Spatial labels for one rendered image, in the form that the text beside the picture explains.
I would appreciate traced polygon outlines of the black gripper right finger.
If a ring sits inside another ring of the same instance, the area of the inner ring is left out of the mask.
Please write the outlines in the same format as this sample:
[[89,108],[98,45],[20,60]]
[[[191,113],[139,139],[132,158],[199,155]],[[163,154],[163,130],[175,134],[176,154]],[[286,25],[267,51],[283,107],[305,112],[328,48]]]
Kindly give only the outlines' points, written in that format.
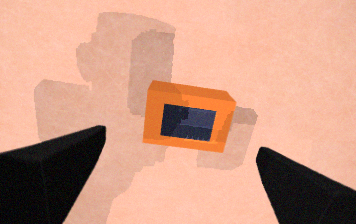
[[260,146],[256,164],[279,224],[356,224],[356,190]]

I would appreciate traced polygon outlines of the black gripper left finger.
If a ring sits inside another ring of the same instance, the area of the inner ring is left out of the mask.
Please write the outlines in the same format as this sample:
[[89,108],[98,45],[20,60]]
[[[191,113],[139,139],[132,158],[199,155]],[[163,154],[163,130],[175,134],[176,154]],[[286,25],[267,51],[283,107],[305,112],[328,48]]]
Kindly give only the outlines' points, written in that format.
[[63,224],[106,143],[97,125],[0,152],[0,224]]

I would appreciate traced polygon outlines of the orange block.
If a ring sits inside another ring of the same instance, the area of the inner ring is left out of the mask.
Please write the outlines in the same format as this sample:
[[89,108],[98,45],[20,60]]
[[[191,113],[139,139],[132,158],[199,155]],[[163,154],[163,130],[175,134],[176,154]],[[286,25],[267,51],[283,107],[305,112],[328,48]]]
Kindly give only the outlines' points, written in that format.
[[236,103],[224,90],[153,80],[142,143],[223,153]]

